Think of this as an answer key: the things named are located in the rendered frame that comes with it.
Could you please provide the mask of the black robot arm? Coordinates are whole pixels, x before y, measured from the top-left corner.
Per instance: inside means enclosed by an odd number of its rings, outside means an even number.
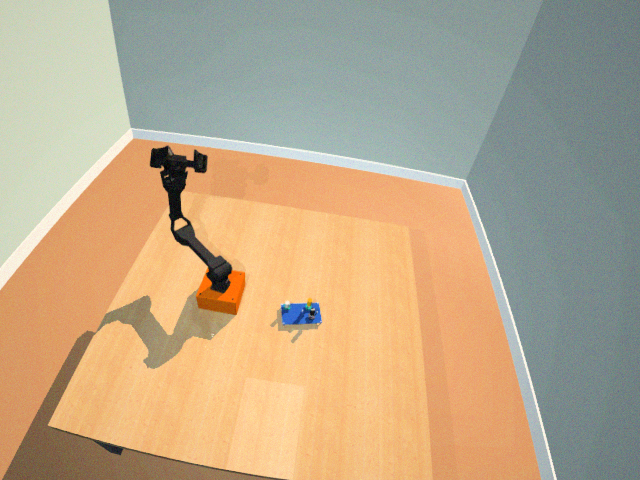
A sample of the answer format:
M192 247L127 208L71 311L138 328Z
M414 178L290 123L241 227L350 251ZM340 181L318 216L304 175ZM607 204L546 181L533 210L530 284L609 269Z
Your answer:
M232 273L233 267L222 256L219 255L218 257L215 257L195 237L195 231L192 227L192 223L184 217L181 209L180 194L185 189L188 171L186 170L186 172L183 174L175 174L172 170L171 172L169 172L169 166L170 163L165 162L163 166L164 170L160 171L160 175L162 179L162 185L168 193L170 208L169 219L171 221L170 230L176 242L180 243L182 246L189 247L192 252L208 266L208 272L205 273L205 275L212 284L210 289L215 292L224 294L231 284L228 275ZM183 228L178 228L175 230L175 221L180 218L182 218L187 223L187 225Z

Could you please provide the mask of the blue circuit board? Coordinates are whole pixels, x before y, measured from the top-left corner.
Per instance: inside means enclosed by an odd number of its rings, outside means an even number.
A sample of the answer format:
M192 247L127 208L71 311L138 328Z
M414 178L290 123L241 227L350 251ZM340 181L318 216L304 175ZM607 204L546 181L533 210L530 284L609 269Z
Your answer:
M308 299L306 303L285 303L280 304L282 308L282 321L285 325L316 324L322 323L319 302L312 302Z

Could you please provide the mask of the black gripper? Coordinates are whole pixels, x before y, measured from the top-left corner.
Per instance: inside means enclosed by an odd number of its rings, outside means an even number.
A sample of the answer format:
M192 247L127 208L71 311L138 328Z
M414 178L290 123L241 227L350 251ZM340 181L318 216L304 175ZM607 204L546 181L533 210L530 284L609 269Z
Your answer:
M207 162L208 162L207 155L203 155L202 153L194 149L194 153L193 153L194 161L191 161L186 159L187 155L186 156L176 155L176 154L167 155L168 147L169 145L163 148L151 149L151 159L150 159L151 167L161 169L162 165L164 166L166 162L166 163L170 163L169 172L171 172L172 170L175 174L185 173L188 167L194 168L195 173L202 173L202 174L206 173Z

